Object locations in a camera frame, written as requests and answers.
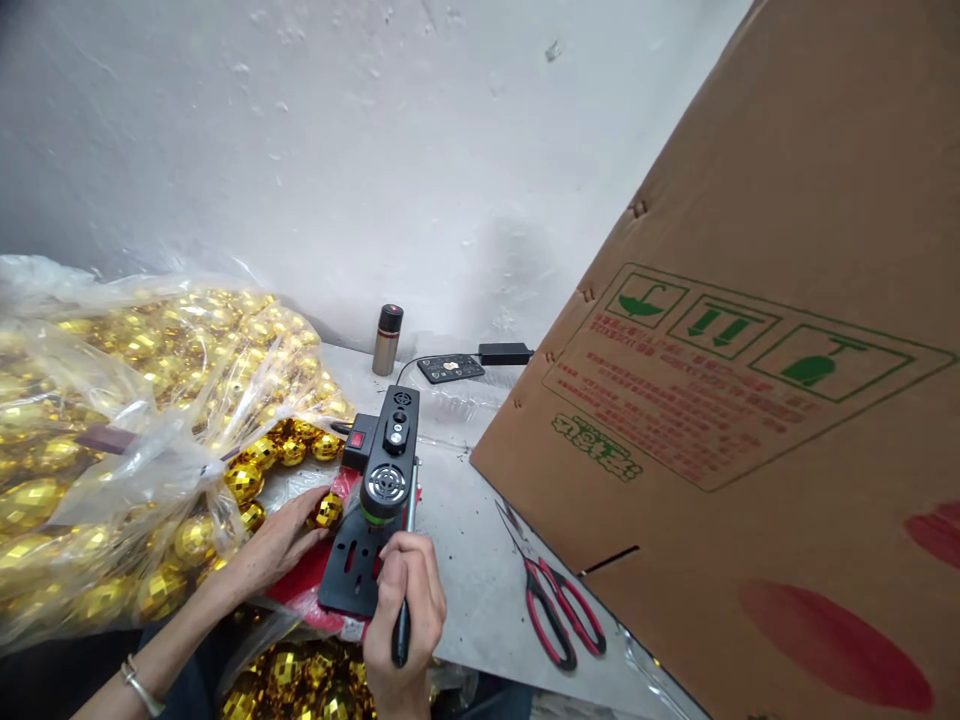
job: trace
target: wrist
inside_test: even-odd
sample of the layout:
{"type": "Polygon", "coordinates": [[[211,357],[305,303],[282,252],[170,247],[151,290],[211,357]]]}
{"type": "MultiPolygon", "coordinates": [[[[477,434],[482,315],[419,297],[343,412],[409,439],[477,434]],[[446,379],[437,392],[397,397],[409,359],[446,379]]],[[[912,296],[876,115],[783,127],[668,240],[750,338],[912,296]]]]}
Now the wrist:
{"type": "Polygon", "coordinates": [[[430,717],[430,695],[427,674],[407,685],[396,695],[374,694],[380,720],[424,720],[430,717]]]}
{"type": "Polygon", "coordinates": [[[222,571],[214,573],[207,578],[207,581],[198,587],[190,598],[198,608],[202,608],[205,618],[214,625],[233,612],[243,601],[233,591],[229,578],[225,575],[220,577],[221,573],[222,571]]]}

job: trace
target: black power adapter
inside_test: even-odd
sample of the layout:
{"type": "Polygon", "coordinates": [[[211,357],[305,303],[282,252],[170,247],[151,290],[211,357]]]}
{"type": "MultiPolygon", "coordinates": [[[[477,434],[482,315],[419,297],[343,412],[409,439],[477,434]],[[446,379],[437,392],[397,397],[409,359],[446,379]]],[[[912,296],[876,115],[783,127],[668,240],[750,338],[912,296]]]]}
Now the black power adapter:
{"type": "Polygon", "coordinates": [[[526,343],[480,343],[481,365],[526,365],[533,357],[526,343]]]}

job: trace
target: person's left hand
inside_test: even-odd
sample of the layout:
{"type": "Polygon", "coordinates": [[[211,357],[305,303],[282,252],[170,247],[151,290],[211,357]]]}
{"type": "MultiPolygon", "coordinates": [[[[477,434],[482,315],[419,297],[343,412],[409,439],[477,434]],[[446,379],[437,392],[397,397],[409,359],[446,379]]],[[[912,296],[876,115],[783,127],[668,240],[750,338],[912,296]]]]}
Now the person's left hand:
{"type": "Polygon", "coordinates": [[[228,604],[239,604],[266,590],[300,562],[304,554],[327,536],[318,529],[297,538],[304,522],[329,487],[308,490],[270,515],[257,533],[201,586],[215,591],[228,604]]]}

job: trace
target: hand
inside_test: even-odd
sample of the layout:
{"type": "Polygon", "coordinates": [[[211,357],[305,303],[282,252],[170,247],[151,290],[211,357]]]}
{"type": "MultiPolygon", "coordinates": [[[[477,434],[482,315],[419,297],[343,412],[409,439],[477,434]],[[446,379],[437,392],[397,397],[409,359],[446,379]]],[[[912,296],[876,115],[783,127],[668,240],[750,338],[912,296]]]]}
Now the hand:
{"type": "Polygon", "coordinates": [[[227,566],[201,585],[212,586],[227,603],[239,604],[266,590],[300,562],[304,554],[327,536],[317,529],[296,539],[304,522],[329,487],[308,490],[267,518],[263,527],[244,545],[227,566]]]}
{"type": "Polygon", "coordinates": [[[422,535],[395,533],[380,553],[377,611],[363,640],[367,684],[382,720],[430,715],[427,666],[447,619],[447,596],[440,585],[433,542],[422,535]],[[410,609],[407,664],[394,667],[393,627],[406,597],[410,609]]]}

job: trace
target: black cable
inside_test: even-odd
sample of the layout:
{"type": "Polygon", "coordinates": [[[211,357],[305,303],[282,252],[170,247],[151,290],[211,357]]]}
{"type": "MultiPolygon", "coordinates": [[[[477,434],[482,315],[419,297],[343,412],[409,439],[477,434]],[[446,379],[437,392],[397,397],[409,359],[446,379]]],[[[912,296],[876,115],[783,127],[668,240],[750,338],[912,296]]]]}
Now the black cable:
{"type": "Polygon", "coordinates": [[[353,427],[352,422],[341,422],[339,420],[330,423],[330,429],[341,435],[349,435],[350,429],[353,427]]]}
{"type": "Polygon", "coordinates": [[[480,357],[480,353],[444,353],[443,355],[421,355],[420,357],[414,358],[413,360],[408,362],[406,365],[404,365],[402,368],[400,368],[400,372],[397,373],[397,381],[394,383],[394,385],[400,385],[400,378],[403,377],[403,373],[405,373],[407,368],[413,365],[415,362],[419,362],[420,360],[433,360],[434,358],[438,358],[438,357],[450,357],[451,355],[468,355],[469,357],[480,357]]]}

